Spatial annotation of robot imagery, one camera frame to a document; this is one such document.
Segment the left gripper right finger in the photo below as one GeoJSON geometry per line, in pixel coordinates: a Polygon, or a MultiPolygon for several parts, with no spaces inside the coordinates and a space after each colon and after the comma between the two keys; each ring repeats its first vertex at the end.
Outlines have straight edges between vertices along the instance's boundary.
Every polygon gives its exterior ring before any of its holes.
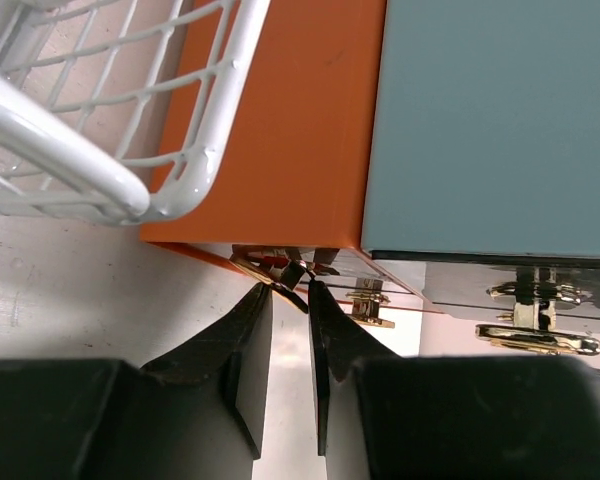
{"type": "Polygon", "coordinates": [[[600,479],[600,377],[558,356],[397,355],[309,284],[331,479],[600,479]]]}

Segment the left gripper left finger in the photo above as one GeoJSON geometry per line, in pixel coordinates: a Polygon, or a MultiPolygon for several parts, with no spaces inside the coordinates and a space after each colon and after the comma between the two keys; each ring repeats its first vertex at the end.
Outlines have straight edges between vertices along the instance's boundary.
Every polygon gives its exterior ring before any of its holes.
{"type": "Polygon", "coordinates": [[[160,357],[0,360],[0,479],[248,479],[273,295],[255,285],[160,357]]]}

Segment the clear plastic drawer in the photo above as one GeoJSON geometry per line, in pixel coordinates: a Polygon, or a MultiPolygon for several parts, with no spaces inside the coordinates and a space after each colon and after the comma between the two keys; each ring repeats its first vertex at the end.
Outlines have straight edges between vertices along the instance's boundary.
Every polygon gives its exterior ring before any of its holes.
{"type": "Polygon", "coordinates": [[[304,313],[314,279],[362,326],[393,328],[395,322],[384,310],[437,311],[423,294],[355,249],[234,244],[229,261],[304,313]]]}
{"type": "Polygon", "coordinates": [[[600,261],[429,262],[426,355],[572,354],[600,369],[600,261]]]}

